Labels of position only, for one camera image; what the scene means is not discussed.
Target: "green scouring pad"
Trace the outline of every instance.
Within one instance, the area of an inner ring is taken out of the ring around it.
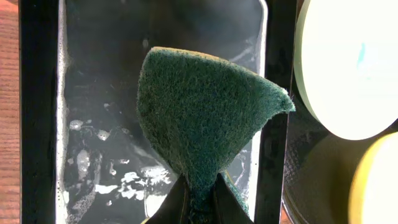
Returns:
[[[211,55],[154,47],[142,66],[139,122],[152,147],[187,179],[192,223],[211,219],[217,174],[270,118],[294,109],[283,88]]]

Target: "wooden table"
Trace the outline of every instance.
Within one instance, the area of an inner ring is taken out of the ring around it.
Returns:
[[[18,1],[0,0],[0,223],[20,223]],[[285,212],[281,223],[290,223]]]

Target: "scrubbing sponge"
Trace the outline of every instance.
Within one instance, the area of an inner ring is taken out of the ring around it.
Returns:
[[[206,222],[216,176],[268,119],[294,110],[287,92],[226,60],[154,47],[141,70],[137,115],[152,147],[191,190],[192,222]]]

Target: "sponge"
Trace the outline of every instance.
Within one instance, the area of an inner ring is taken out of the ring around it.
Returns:
[[[211,222],[217,174],[270,118],[294,109],[283,88],[199,52],[154,47],[139,78],[141,128],[154,150],[187,179],[192,223]]]

